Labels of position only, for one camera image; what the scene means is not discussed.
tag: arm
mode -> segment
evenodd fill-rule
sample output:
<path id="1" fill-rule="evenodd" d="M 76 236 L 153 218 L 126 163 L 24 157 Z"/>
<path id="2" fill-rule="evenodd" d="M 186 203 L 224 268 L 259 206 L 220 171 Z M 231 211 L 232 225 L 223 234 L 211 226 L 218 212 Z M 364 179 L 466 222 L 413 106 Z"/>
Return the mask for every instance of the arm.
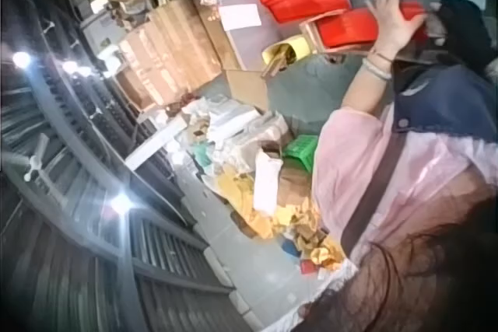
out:
<path id="1" fill-rule="evenodd" d="M 375 68 L 388 74 L 391 74 L 396 54 L 408 44 L 426 18 L 426 15 L 418 15 L 406 20 L 399 9 L 399 2 L 400 0 L 375 0 L 373 5 L 370 1 L 366 1 L 379 28 L 377 40 L 366 59 Z M 369 114 L 375 113 L 387 82 L 387 79 L 372 73 L 371 69 L 363 64 L 344 96 L 342 107 Z"/>

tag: ceiling light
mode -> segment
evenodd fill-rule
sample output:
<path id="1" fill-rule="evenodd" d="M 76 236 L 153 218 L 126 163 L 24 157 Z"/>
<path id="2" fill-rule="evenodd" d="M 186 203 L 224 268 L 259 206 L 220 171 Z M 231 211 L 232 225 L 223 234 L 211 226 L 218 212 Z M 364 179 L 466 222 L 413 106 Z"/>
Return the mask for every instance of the ceiling light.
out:
<path id="1" fill-rule="evenodd" d="M 92 69 L 89 68 L 88 66 L 80 66 L 77 70 L 78 74 L 80 74 L 82 77 L 90 77 L 92 75 Z"/>
<path id="2" fill-rule="evenodd" d="M 133 208 L 133 202 L 126 194 L 119 194 L 110 202 L 110 206 L 119 215 L 124 215 Z"/>
<path id="3" fill-rule="evenodd" d="M 31 64 L 31 56 L 26 52 L 16 52 L 12 56 L 12 61 L 18 68 L 25 69 Z"/>
<path id="4" fill-rule="evenodd" d="M 66 73 L 71 75 L 75 74 L 78 70 L 78 64 L 76 64 L 74 61 L 64 61 L 62 63 L 62 68 Z"/>

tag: stacked cardboard boxes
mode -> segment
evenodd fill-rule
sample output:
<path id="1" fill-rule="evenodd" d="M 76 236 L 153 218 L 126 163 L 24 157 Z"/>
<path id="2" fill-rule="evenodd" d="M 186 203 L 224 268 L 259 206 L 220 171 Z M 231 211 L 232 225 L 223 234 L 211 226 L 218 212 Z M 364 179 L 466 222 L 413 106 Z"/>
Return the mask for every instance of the stacked cardboard boxes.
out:
<path id="1" fill-rule="evenodd" d="M 130 68 L 156 105 L 178 101 L 221 73 L 192 0 L 171 0 L 120 43 Z"/>

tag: ceiling fan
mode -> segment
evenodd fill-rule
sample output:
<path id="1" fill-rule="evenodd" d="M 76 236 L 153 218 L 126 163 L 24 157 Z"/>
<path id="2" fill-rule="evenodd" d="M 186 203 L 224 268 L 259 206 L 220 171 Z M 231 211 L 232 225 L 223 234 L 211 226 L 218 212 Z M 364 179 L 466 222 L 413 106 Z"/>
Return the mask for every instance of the ceiling fan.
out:
<path id="1" fill-rule="evenodd" d="M 20 155 L 14 152 L 2 152 L 2 161 L 5 163 L 11 163 L 13 165 L 29 167 L 28 171 L 24 174 L 23 179 L 26 182 L 30 182 L 33 178 L 33 172 L 37 171 L 39 178 L 43 181 L 45 186 L 47 186 L 49 194 L 61 205 L 64 206 L 67 203 L 67 198 L 59 191 L 57 186 L 52 182 L 51 178 L 42 169 L 42 159 L 44 157 L 45 151 L 47 150 L 49 137 L 46 134 L 41 133 L 38 138 L 37 147 L 34 150 L 34 154 L 29 157 L 25 155 Z"/>

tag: fluorescent light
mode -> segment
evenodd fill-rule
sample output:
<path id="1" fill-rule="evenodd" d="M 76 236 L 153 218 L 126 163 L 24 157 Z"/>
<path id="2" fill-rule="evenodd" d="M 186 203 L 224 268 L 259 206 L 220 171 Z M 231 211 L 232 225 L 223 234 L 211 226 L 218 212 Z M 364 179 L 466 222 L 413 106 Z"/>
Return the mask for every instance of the fluorescent light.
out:
<path id="1" fill-rule="evenodd" d="M 12 56 L 12 61 L 18 68 L 25 69 L 31 64 L 31 56 L 26 52 L 16 52 Z"/>
<path id="2" fill-rule="evenodd" d="M 77 70 L 78 74 L 82 77 L 90 77 L 92 75 L 92 69 L 88 66 L 80 66 Z"/>
<path id="3" fill-rule="evenodd" d="M 71 75 L 75 74 L 78 70 L 78 64 L 76 64 L 74 61 L 64 61 L 62 63 L 62 68 L 66 73 Z"/>
<path id="4" fill-rule="evenodd" d="M 124 215 L 133 208 L 133 202 L 126 194 L 119 194 L 110 202 L 110 206 L 117 212 L 119 215 Z"/>
<path id="5" fill-rule="evenodd" d="M 100 12 L 106 4 L 109 2 L 109 0 L 93 0 L 90 3 L 90 7 L 92 8 L 93 14 L 97 14 Z"/>

